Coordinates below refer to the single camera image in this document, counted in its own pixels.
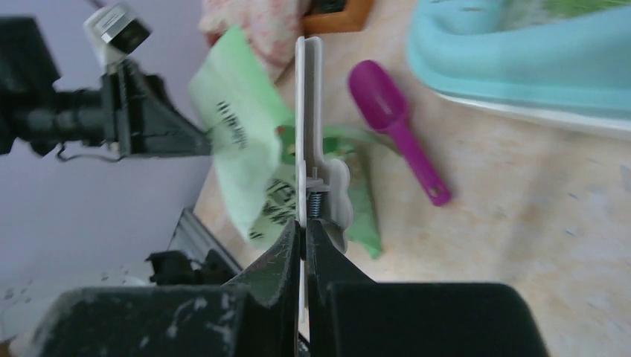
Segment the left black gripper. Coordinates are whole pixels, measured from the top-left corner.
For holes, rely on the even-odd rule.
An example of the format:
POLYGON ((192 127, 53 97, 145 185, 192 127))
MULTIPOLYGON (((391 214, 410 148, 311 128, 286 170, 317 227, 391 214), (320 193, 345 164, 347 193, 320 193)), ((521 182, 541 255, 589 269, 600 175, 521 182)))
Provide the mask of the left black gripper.
POLYGON ((61 78, 34 17, 1 18, 1 153, 16 139, 45 156, 56 146, 117 142, 125 158, 207 156, 204 132, 171 103, 160 76, 126 59, 99 89, 58 91, 61 78))

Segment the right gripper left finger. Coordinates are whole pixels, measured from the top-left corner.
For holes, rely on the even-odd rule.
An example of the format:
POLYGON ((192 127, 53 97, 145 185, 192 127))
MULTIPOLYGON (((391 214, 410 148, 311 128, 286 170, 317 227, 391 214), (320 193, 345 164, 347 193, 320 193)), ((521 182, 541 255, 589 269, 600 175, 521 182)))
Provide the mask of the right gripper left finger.
POLYGON ((61 294, 27 356, 296 356, 300 225, 220 286, 110 286, 61 294))

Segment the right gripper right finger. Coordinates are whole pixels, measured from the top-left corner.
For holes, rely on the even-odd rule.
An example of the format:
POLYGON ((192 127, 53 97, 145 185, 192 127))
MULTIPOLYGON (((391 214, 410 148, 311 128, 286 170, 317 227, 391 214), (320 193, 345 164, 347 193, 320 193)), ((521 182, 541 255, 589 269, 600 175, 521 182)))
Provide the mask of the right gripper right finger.
POLYGON ((529 306, 503 283, 378 283, 310 220, 313 356, 546 356, 529 306))

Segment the green litter bag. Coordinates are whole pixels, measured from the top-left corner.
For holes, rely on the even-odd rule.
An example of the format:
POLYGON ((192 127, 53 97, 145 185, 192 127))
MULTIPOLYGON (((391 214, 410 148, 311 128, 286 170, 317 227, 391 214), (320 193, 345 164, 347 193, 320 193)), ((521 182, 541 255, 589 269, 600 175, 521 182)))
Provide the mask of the green litter bag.
MULTIPOLYGON (((295 108, 286 105, 238 27, 210 49, 189 93, 207 128, 227 217, 246 242, 268 248, 285 224, 297 219, 295 108)), ((343 160, 350 171, 353 221, 347 239, 378 258, 382 240, 359 153, 365 146, 392 149, 393 144, 362 127, 323 121, 322 126, 325 158, 343 160)))

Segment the white bag clip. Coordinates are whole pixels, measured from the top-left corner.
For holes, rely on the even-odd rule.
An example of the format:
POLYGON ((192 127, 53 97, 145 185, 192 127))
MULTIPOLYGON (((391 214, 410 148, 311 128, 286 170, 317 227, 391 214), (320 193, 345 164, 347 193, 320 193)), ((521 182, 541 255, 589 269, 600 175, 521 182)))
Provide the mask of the white bag clip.
POLYGON ((324 238, 344 254, 346 230, 353 221, 350 171, 343 160, 324 156, 322 68, 322 40, 299 37, 295 43, 296 217, 302 229, 313 220, 323 223, 324 238))

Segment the purple plastic scoop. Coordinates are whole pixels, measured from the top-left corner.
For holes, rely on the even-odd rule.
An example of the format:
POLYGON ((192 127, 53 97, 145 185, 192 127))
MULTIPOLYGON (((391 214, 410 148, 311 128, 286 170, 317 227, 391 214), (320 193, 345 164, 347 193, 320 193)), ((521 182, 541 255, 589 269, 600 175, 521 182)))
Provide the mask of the purple plastic scoop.
POLYGON ((388 72, 378 62, 363 60, 351 69, 347 84, 367 125, 394 142, 429 201, 437 207, 450 202, 450 190, 409 126, 408 101, 388 72))

